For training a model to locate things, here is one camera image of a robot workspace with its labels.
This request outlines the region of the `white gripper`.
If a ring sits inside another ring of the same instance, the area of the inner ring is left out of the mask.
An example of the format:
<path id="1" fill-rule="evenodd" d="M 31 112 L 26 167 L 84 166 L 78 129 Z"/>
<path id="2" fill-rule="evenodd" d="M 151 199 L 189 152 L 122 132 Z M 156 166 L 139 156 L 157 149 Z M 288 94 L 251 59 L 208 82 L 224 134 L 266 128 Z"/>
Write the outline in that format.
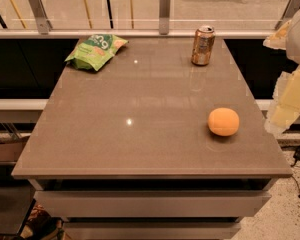
<path id="1" fill-rule="evenodd" d="M 287 57 L 300 64 L 300 9 L 291 21 L 285 22 L 263 45 L 271 49 L 286 49 Z M 292 73 L 282 72 L 277 79 L 273 100 L 266 114 L 265 129 L 281 134 L 300 116 L 300 65 Z"/>

